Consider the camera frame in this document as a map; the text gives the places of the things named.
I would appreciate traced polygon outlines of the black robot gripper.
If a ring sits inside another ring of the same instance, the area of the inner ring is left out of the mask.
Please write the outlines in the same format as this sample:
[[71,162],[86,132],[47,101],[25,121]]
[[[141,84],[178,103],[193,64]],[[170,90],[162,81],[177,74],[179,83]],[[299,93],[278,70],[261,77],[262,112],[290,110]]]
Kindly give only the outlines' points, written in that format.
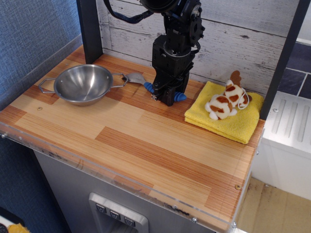
[[186,90],[195,55],[190,45],[182,43],[178,49],[169,45],[167,39],[167,35],[160,35],[153,43],[152,66],[156,77],[152,99],[172,106],[175,92]]

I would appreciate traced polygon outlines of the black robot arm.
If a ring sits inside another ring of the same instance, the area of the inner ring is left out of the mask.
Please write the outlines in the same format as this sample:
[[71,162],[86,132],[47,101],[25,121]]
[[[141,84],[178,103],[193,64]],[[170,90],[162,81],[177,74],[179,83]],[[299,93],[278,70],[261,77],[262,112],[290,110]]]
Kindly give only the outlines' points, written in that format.
[[164,17],[165,34],[153,43],[152,66],[156,70],[152,98],[167,106],[177,101],[188,84],[193,60],[205,30],[198,0],[143,0],[141,4]]

